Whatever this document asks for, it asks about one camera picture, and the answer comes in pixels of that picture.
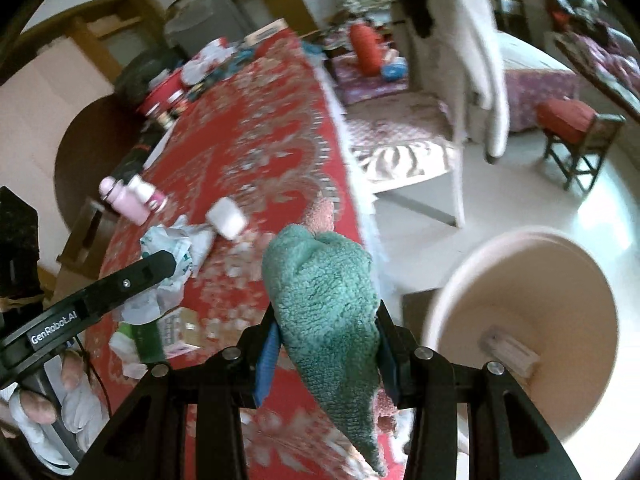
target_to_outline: white floor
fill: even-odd
[[[521,226],[556,228],[591,253],[616,300],[620,342],[606,394],[566,448],[582,480],[614,480],[640,444],[640,173],[614,147],[583,199],[575,184],[562,189],[555,163],[540,161],[543,150],[542,133],[517,134],[491,166],[469,145],[461,230],[396,203],[409,198],[452,213],[449,175],[379,195],[376,219],[401,294],[442,286],[473,248]]]

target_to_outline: metal bolt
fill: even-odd
[[[164,377],[169,373],[169,367],[167,365],[159,364],[151,368],[151,375],[153,377]]]
[[[242,352],[237,346],[230,346],[222,351],[222,357],[226,361],[235,361],[242,355]]]
[[[415,349],[414,355],[421,360],[428,361],[433,357],[433,350],[431,348],[427,348],[426,346],[418,346]]]
[[[487,364],[486,369],[493,375],[502,375],[504,373],[504,366],[498,361],[490,361],[489,364]]]

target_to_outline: green cloth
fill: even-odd
[[[292,224],[262,258],[284,346],[320,407],[369,465],[384,474],[372,402],[380,378],[376,353],[380,300],[371,256],[334,232],[311,234]]]

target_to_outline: red cushion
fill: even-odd
[[[596,111],[575,99],[549,99],[536,108],[538,124],[572,144],[580,143]]]

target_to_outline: trash can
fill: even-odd
[[[602,271],[555,231],[531,227],[493,238],[434,295],[422,344],[480,368],[492,357],[479,341],[496,326],[540,356],[525,390],[566,442],[596,409],[616,359],[618,320]],[[465,450],[463,410],[459,422]]]

